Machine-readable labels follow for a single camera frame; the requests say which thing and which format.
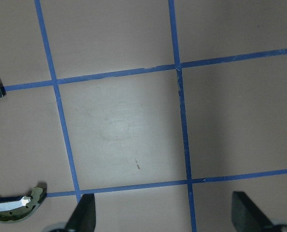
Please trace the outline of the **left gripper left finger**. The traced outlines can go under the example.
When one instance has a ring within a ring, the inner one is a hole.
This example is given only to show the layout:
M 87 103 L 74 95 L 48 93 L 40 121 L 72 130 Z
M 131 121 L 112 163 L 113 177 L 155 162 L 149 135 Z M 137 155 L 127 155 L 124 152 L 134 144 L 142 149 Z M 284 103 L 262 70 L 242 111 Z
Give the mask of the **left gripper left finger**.
M 67 232 L 93 232 L 96 228 L 96 204 L 94 194 L 84 194 L 68 220 Z

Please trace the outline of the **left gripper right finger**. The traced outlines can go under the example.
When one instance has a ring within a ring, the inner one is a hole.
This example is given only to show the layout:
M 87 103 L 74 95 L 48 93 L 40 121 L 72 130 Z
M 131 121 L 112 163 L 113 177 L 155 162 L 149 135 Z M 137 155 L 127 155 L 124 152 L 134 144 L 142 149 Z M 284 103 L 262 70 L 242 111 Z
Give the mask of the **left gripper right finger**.
M 234 191 L 231 221 L 237 232 L 271 232 L 273 223 L 243 191 Z

